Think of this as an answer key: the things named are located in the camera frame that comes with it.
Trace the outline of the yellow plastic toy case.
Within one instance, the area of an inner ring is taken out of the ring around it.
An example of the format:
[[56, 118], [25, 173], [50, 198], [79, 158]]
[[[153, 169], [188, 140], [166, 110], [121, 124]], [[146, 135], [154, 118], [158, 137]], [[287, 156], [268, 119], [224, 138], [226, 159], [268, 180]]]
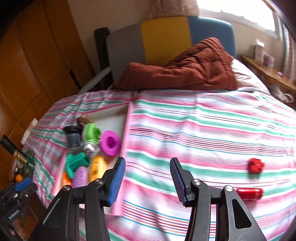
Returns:
[[89, 182], [102, 178], [107, 169], [108, 164], [105, 158], [103, 156], [95, 156], [90, 166]]

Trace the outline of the purple oval soap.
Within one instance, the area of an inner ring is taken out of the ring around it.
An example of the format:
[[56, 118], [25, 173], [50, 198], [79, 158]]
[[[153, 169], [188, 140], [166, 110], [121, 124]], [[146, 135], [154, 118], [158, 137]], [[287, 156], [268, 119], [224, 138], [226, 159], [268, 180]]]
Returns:
[[74, 172], [74, 178], [72, 180], [72, 187], [79, 188], [87, 186], [88, 181], [88, 168], [85, 166], [78, 167]]

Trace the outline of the magenta plastic funnel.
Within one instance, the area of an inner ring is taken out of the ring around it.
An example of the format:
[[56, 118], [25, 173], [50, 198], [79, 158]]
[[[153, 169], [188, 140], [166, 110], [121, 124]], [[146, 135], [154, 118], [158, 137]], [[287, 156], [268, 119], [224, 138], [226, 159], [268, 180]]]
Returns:
[[121, 139], [114, 131], [105, 131], [101, 136], [99, 147], [105, 154], [116, 156], [120, 153]]

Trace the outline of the green plastic spool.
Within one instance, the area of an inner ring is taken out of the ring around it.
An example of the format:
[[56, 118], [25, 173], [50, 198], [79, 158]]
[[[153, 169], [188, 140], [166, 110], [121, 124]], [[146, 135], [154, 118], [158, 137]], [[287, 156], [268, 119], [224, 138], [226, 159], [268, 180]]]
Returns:
[[74, 178], [74, 173], [76, 169], [80, 166], [88, 167], [90, 165], [89, 157], [81, 152], [76, 155], [67, 154], [66, 155], [66, 173], [70, 179]]

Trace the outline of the orange cube block cluster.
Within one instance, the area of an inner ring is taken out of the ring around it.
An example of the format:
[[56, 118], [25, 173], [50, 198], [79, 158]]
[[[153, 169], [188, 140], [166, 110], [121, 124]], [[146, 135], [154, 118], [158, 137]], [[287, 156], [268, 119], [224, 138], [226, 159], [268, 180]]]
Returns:
[[66, 172], [62, 174], [62, 186], [72, 185], [72, 180], [68, 177]]

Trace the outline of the green white plastic fitting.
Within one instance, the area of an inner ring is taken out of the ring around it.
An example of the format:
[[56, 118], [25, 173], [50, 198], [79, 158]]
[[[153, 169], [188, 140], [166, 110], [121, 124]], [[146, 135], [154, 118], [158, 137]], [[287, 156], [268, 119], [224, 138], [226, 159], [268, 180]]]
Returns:
[[101, 130], [95, 123], [89, 123], [83, 129], [83, 140], [84, 146], [83, 149], [86, 152], [97, 152], [99, 140], [101, 137]]

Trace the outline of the black capped grey jar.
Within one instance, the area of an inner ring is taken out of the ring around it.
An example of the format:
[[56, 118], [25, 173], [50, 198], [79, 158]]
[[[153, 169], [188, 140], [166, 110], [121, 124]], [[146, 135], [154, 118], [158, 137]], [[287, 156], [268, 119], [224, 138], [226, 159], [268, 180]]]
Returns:
[[81, 146], [81, 127], [66, 126], [63, 128], [66, 134], [68, 148], [78, 148]]

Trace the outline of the red cylinder capsule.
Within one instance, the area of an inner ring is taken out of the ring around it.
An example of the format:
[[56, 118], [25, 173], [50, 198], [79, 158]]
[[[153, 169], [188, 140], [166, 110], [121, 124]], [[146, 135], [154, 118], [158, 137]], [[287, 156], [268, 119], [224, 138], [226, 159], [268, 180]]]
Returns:
[[262, 188], [238, 188], [236, 192], [242, 200], [259, 200], [263, 196]]

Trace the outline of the brown scalp massager brush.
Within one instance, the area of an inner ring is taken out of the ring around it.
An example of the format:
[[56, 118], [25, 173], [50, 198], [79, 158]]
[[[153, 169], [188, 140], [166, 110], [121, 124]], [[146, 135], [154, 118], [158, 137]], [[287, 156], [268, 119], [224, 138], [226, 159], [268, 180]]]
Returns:
[[93, 120], [88, 115], [82, 115], [82, 116], [77, 118], [77, 123], [78, 123], [79, 126], [81, 126], [81, 128], [85, 127], [89, 123], [94, 123], [94, 122], [95, 122], [95, 120]]

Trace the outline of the red puzzle piece block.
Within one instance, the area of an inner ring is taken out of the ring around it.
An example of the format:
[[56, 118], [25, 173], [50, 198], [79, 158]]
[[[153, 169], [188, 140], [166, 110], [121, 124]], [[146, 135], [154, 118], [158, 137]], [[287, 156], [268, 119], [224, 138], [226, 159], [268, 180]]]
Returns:
[[263, 171], [264, 163], [257, 158], [251, 158], [248, 161], [248, 173], [258, 175]]

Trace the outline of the white pillow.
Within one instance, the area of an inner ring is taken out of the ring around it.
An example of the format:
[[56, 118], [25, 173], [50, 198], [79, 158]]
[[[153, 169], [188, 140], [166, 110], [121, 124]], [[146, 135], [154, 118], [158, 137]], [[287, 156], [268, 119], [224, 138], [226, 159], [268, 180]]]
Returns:
[[242, 62], [233, 59], [231, 62], [231, 68], [237, 82], [237, 90], [244, 92], [251, 92], [254, 90], [270, 94], [264, 83]]

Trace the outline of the wooden side table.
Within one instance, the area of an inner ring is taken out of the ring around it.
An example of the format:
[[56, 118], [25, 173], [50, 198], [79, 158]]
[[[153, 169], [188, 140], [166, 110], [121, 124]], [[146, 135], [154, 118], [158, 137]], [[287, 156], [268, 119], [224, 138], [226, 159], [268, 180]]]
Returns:
[[244, 56], [244, 55], [240, 55], [240, 60], [243, 64], [247, 65], [248, 67], [251, 66], [252, 68], [254, 68], [259, 74], [261, 74], [266, 79], [266, 82], [272, 83], [272, 84], [277, 84], [280, 87], [283, 87], [286, 90], [289, 90], [293, 94], [295, 94], [294, 82], [285, 76], [280, 77], [278, 75], [277, 69], [263, 66], [263, 65], [259, 65], [259, 64], [255, 63], [255, 61], [252, 58]]

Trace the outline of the grey yellow blue headboard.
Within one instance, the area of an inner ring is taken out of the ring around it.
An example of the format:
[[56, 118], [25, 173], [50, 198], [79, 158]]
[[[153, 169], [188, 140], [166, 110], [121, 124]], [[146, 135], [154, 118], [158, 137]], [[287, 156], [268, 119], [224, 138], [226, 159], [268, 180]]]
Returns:
[[175, 16], [133, 24], [107, 37], [109, 64], [114, 82], [130, 62], [164, 66], [203, 39], [215, 37], [224, 49], [236, 56], [232, 25], [226, 21]]

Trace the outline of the purple small box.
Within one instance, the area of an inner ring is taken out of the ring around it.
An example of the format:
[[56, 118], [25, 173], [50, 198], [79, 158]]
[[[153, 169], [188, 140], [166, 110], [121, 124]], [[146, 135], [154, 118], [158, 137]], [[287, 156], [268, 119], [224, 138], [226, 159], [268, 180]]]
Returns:
[[263, 56], [263, 65], [266, 67], [273, 68], [274, 67], [274, 58], [267, 53], [264, 53]]

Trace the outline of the white carton box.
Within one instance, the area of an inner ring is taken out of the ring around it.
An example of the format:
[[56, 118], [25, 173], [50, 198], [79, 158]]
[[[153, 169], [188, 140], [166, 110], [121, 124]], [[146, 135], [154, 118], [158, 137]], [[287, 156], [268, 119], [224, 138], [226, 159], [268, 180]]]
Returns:
[[262, 65], [264, 62], [264, 43], [256, 40], [254, 48], [254, 60], [256, 64]]

